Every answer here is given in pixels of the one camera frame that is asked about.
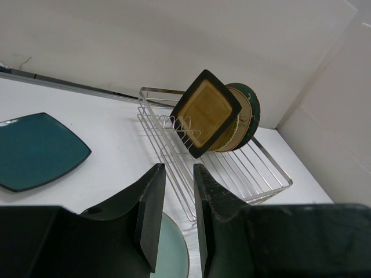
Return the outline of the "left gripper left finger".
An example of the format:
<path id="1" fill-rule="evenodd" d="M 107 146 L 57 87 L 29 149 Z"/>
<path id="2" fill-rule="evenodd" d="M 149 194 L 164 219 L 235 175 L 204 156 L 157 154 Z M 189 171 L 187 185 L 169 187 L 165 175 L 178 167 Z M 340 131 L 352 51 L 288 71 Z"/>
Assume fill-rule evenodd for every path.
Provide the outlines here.
<path id="1" fill-rule="evenodd" d="M 1 207 L 2 277 L 149 277 L 157 265 L 166 169 L 81 214 L 61 206 Z"/>

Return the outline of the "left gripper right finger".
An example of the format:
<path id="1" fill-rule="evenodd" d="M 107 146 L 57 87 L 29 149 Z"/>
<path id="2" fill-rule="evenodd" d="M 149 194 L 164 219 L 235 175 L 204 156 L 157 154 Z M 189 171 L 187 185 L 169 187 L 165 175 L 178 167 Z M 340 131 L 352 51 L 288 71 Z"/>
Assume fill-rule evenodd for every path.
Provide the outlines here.
<path id="1" fill-rule="evenodd" d="M 370 208 L 251 206 L 193 166 L 203 277 L 369 277 Z"/>

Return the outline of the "light green flower plate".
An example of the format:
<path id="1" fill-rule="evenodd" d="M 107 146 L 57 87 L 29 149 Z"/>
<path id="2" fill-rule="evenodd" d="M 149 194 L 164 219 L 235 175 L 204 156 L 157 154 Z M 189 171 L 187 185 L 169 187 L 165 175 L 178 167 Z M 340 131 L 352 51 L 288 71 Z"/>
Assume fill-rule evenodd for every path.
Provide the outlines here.
<path id="1" fill-rule="evenodd" d="M 159 237 L 157 265 L 150 278 L 186 278 L 189 275 L 189 253 L 185 238 L 176 223 L 165 213 Z"/>

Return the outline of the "yellow woven round plate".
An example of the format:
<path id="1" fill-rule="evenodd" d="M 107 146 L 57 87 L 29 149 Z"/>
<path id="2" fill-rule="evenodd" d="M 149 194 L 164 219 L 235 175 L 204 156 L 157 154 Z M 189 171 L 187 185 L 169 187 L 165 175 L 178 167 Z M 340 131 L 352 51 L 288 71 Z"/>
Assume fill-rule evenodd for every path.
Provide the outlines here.
<path id="1" fill-rule="evenodd" d="M 210 152 L 221 152 L 227 145 L 232 141 L 235 133 L 238 130 L 239 116 L 237 116 L 233 122 L 222 132 L 218 139 L 208 149 Z"/>

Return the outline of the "teal square plate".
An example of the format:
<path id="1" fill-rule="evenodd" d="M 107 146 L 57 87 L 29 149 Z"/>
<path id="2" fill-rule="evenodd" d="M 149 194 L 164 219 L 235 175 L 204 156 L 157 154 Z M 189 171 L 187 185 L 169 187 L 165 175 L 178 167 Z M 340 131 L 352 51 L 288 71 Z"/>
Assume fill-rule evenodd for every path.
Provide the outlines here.
<path id="1" fill-rule="evenodd" d="M 80 166 L 91 149 L 45 112 L 1 122 L 1 187 L 24 192 Z"/>

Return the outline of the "beige bird plate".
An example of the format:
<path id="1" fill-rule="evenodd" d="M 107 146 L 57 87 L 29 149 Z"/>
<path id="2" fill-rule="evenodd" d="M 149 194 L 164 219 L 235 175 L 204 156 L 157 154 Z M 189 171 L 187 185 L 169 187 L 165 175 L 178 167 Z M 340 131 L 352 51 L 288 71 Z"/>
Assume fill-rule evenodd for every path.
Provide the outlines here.
<path id="1" fill-rule="evenodd" d="M 227 86 L 227 88 L 239 101 L 241 105 L 241 111 L 238 114 L 239 121 L 232 140 L 224 148 L 220 149 L 219 152 L 232 151 L 239 145 L 240 142 L 242 142 L 242 139 L 244 138 L 248 131 L 250 121 L 252 118 L 252 108 L 248 98 L 240 90 L 237 90 L 236 88 L 233 88 L 231 86 Z"/>

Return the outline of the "dark teal round plate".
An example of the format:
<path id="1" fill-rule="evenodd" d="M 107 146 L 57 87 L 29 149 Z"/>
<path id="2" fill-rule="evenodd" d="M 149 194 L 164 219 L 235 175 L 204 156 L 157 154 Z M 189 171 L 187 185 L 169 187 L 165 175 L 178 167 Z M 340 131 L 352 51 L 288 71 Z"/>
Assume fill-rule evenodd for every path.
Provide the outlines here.
<path id="1" fill-rule="evenodd" d="M 243 83 L 229 83 L 226 85 L 229 89 L 235 89 L 236 91 L 240 92 L 244 97 L 247 99 L 249 107 L 250 107 L 250 114 L 249 120 L 243 120 L 242 115 L 240 115 L 240 124 L 243 126 L 246 125 L 246 122 L 249 122 L 248 128 L 242 138 L 241 142 L 234 147 L 232 150 L 235 151 L 237 149 L 242 148 L 246 145 L 254 136 L 255 132 L 260 123 L 260 102 L 257 98 L 257 95 L 253 89 Z"/>

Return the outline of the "yellow square black-rimmed plate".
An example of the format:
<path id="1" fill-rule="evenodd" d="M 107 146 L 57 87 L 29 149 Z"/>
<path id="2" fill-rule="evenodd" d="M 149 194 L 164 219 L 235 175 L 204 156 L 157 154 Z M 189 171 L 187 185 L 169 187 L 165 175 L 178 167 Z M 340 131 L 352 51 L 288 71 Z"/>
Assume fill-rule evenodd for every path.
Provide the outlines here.
<path id="1" fill-rule="evenodd" d="M 209 70 L 203 70 L 170 114 L 177 135 L 193 158 L 199 158 L 241 111 L 231 91 Z"/>

